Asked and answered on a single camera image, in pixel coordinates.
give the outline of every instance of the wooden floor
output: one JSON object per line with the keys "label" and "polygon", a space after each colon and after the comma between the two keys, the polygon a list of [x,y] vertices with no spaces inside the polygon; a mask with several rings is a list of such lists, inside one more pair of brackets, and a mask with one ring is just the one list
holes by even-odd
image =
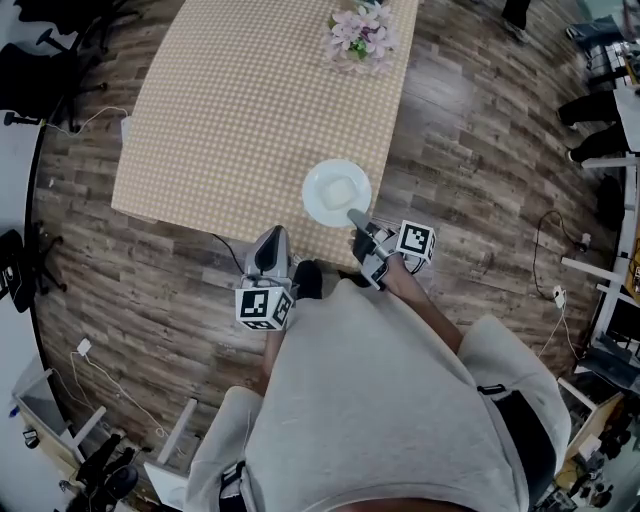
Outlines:
{"label": "wooden floor", "polygon": [[[181,0],[132,0],[141,20],[123,21],[87,83],[109,90],[80,102],[81,119],[107,105],[131,111],[153,56]],[[593,237],[601,252],[579,258],[608,264],[614,234],[594,217],[597,180],[564,158],[587,133],[559,125],[555,109],[586,92],[584,65],[563,36],[579,19],[574,0],[534,0],[531,42],[520,46],[500,27],[501,1],[426,0],[375,214],[435,227],[433,265],[419,278],[462,330],[493,313],[534,350],[559,318],[534,287],[538,219],[556,209],[574,238]],[[65,243],[52,264],[66,294],[37,300],[44,347],[76,395],[69,354],[86,336],[89,356],[167,428],[189,397],[200,405],[192,430],[206,431],[225,390],[256,377],[262,340],[234,321],[236,268],[211,235],[147,224],[110,208],[120,154],[121,114],[109,111],[79,137],[48,130],[38,169],[34,217]],[[537,271],[549,293],[568,290],[567,323],[578,343],[598,294],[584,274],[563,270],[573,253],[552,216],[540,236]],[[240,256],[246,243],[231,241]],[[558,329],[543,361],[556,374],[572,363]],[[77,360],[78,378],[107,422],[141,443],[162,445],[155,425],[99,372]],[[76,421],[90,411],[58,387]],[[96,443],[105,439],[97,432]],[[138,487],[153,496],[148,485]]]}

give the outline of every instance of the hand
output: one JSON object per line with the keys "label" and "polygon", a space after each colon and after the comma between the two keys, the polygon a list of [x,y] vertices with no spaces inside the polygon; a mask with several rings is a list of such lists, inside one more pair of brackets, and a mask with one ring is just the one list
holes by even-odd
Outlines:
{"label": "hand", "polygon": [[415,281],[415,278],[407,270],[402,254],[399,252],[387,258],[387,267],[387,273],[382,277],[382,282],[391,293],[400,296],[401,291],[406,288],[408,283]]}

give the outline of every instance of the white bowl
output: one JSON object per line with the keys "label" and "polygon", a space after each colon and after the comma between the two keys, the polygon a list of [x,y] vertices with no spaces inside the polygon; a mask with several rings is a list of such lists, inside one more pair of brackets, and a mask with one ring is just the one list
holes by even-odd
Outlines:
{"label": "white bowl", "polygon": [[309,171],[302,185],[302,201],[309,215],[324,226],[344,228],[353,225],[347,212],[355,208],[366,212],[371,204],[371,183],[353,162],[332,159]]}

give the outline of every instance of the gray sweatshirt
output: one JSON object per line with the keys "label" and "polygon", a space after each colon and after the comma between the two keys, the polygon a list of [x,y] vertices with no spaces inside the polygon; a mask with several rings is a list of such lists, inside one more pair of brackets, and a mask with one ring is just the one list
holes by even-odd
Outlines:
{"label": "gray sweatshirt", "polygon": [[243,459],[243,496],[257,512],[384,498],[525,511],[517,452],[478,385],[520,390],[562,466],[570,421],[555,379],[494,317],[471,327],[456,356],[397,297],[350,281],[295,313],[264,399],[227,393],[192,463],[186,511],[217,511],[220,474]]}

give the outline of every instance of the black strap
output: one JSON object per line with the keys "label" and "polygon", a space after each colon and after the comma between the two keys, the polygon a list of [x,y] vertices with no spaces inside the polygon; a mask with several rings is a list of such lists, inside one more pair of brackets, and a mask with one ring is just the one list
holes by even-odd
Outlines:
{"label": "black strap", "polygon": [[247,506],[244,504],[244,498],[242,494],[238,493],[235,496],[229,496],[227,498],[222,497],[222,491],[224,491],[229,485],[240,480],[242,476],[242,469],[245,467],[246,462],[241,460],[236,464],[236,467],[230,475],[226,475],[226,471],[222,473],[220,477],[220,494],[218,496],[218,503],[220,505],[220,512],[247,512]]}
{"label": "black strap", "polygon": [[[505,392],[502,385],[488,388],[478,387],[483,395]],[[535,411],[520,391],[511,391],[508,395],[493,402],[502,415],[507,430],[518,450],[529,489],[529,508],[542,497],[553,481],[556,467],[556,451],[547,431],[540,423]]]}

